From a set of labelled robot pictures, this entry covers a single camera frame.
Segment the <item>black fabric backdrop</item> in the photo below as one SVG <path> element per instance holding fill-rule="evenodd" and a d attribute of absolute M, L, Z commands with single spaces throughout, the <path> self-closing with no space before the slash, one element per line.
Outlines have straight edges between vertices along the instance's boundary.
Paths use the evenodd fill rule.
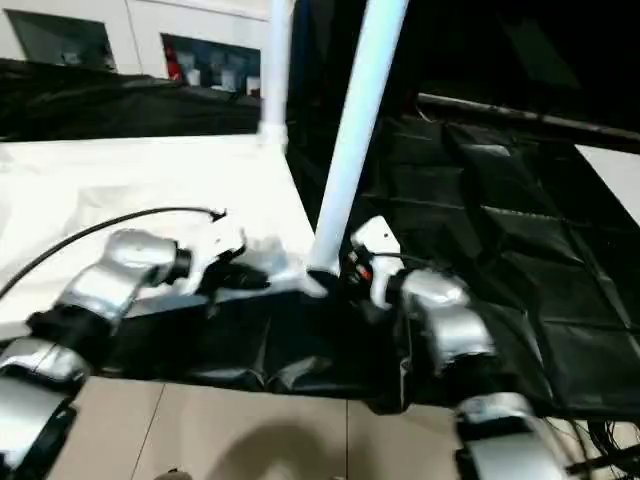
<path fill-rule="evenodd" d="M 255 131 L 258 109 L 228 96 L 29 68 L 9 63 L 0 75 L 5 140 Z M 318 112 L 290 114 L 287 158 L 312 223 L 336 127 Z M 405 252 L 468 283 L 505 369 L 540 414 L 640 415 L 640 229 L 572 145 L 380 119 L 350 226 L 377 214 Z M 447 404 L 421 325 L 373 327 L 342 298 L 295 293 L 126 322 L 102 374 L 357 398 L 384 412 Z"/>

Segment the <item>white table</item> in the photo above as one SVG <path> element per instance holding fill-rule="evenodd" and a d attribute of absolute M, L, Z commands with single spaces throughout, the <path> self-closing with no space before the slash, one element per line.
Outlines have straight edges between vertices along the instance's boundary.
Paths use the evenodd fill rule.
<path fill-rule="evenodd" d="M 250 248 L 280 242 L 293 269 L 302 269 L 313 242 L 286 159 L 255 135 L 7 143 L 0 145 L 0 282 L 70 233 L 165 206 L 227 209 Z M 30 313 L 49 308 L 114 229 L 146 228 L 188 244 L 205 223 L 202 215 L 161 214 L 69 246 L 0 302 L 0 339 L 21 334 Z"/>

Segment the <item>black cable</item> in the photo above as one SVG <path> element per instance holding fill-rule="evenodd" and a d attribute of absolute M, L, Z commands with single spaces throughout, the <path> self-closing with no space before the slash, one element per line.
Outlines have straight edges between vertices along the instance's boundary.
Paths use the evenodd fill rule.
<path fill-rule="evenodd" d="M 384 253 L 372 253 L 372 255 L 377 257 L 399 258 L 401 260 L 411 261 L 416 264 L 426 266 L 428 268 L 433 268 L 433 263 L 430 260 L 420 258 L 420 257 L 414 257 L 413 255 L 407 255 L 404 253 L 384 252 Z M 562 408 L 565 412 L 568 413 L 569 407 L 567 405 L 567 402 L 564 400 L 564 397 L 560 394 L 560 390 L 558 389 L 556 382 L 554 381 L 553 378 L 551 378 L 551 374 L 547 371 L 544 363 L 540 358 L 538 358 L 538 356 L 533 351 L 533 347 L 529 344 L 529 342 L 526 340 L 524 335 L 520 331 L 518 331 L 511 323 L 502 322 L 502 324 L 505 325 L 510 330 L 511 334 L 517 339 L 519 343 L 521 343 L 522 346 L 524 346 L 525 350 L 534 358 L 535 365 L 540 369 L 542 375 L 547 381 L 547 384 L 549 385 L 549 389 L 551 390 L 551 395 L 556 399 L 556 401 L 560 405 L 560 408 Z M 587 452 L 587 446 L 584 443 L 584 439 L 582 438 L 582 434 L 578 428 L 578 424 L 574 419 L 567 419 L 566 421 L 569 423 L 569 425 L 571 425 L 572 430 L 576 434 L 576 440 L 580 445 L 580 450 L 582 452 L 584 463 L 586 465 L 585 478 L 587 480 L 591 480 L 593 478 L 593 472 L 592 472 L 591 463 L 589 459 L 589 453 Z"/>
<path fill-rule="evenodd" d="M 565 457 L 567 457 L 567 459 L 571 463 L 576 463 L 577 460 L 574 457 L 573 452 L 571 451 L 571 449 L 569 447 L 567 447 L 566 442 L 562 439 L 562 437 L 560 437 L 560 435 L 558 435 L 558 433 L 566 435 L 567 437 L 569 437 L 569 438 L 571 438 L 573 440 L 577 440 L 577 439 L 573 435 L 571 435 L 570 433 L 565 432 L 564 430 L 556 427 L 553 423 L 551 423 L 551 421 L 548 418 L 544 418 L 543 421 L 547 425 L 547 427 L 549 428 L 549 432 L 553 436 L 555 442 L 562 449 L 562 452 L 564 453 Z"/>
<path fill-rule="evenodd" d="M 149 215 L 156 215 L 158 213 L 165 212 L 196 212 L 196 213 L 205 213 L 211 217 L 211 220 L 215 222 L 216 220 L 225 216 L 224 213 L 215 212 L 208 208 L 200 208 L 200 207 L 161 207 L 161 208 L 150 208 L 147 210 L 140 210 L 134 213 L 128 213 L 127 215 L 122 215 L 120 217 L 113 218 L 111 220 L 106 220 L 104 222 L 98 223 L 91 227 L 85 228 L 84 230 L 80 230 L 77 233 L 74 233 L 70 237 L 65 238 L 64 240 L 56 243 L 53 247 L 47 249 L 36 258 L 31 260 L 28 264 L 22 267 L 18 273 L 16 273 L 9 281 L 0 289 L 0 301 L 9 293 L 9 291 L 16 286 L 16 284 L 26 277 L 32 270 L 34 270 L 38 265 L 47 260 L 49 257 L 55 255 L 57 252 L 62 250 L 63 248 L 71 245 L 73 242 L 80 240 L 92 233 L 98 232 L 100 230 L 104 230 L 105 228 L 111 227 L 113 225 L 117 225 L 118 223 L 126 222 L 127 220 L 132 220 L 134 218 L 146 217 Z"/>
<path fill-rule="evenodd" d="M 639 423 L 634 423 L 636 428 L 640 428 Z M 640 478 L 640 458 L 620 458 L 620 454 L 625 448 L 620 448 L 615 438 L 616 422 L 588 422 L 589 436 L 596 449 L 603 456 L 613 456 L 613 465 L 624 472 L 629 478 Z"/>
<path fill-rule="evenodd" d="M 413 255 L 407 255 L 406 253 L 395 253 L 395 252 L 374 253 L 374 252 L 371 252 L 371 255 L 373 255 L 374 257 L 399 258 L 400 260 L 405 260 L 407 262 L 413 262 L 415 264 L 422 265 L 423 267 L 433 268 L 433 262 L 431 260 L 427 260 L 426 258 L 414 257 Z"/>

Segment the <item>tile floor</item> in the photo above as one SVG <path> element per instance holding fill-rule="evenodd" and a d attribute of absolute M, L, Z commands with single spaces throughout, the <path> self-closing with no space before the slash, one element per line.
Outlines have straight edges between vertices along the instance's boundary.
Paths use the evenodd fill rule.
<path fill-rule="evenodd" d="M 458 478 L 439 408 L 380 417 L 358 402 L 99 378 L 77 404 L 51 480 L 152 480 L 174 467 L 194 480 Z"/>

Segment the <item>white pole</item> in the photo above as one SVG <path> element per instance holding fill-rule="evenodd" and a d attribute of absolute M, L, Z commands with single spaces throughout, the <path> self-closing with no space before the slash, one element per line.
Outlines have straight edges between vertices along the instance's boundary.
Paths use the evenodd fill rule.
<path fill-rule="evenodd" d="M 271 0 L 269 14 L 269 41 L 262 79 L 265 99 L 262 104 L 260 134 L 265 144 L 287 144 L 286 108 L 289 84 L 289 46 L 291 43 L 291 2 Z"/>
<path fill-rule="evenodd" d="M 409 0 L 368 0 L 308 268 L 335 271 Z"/>

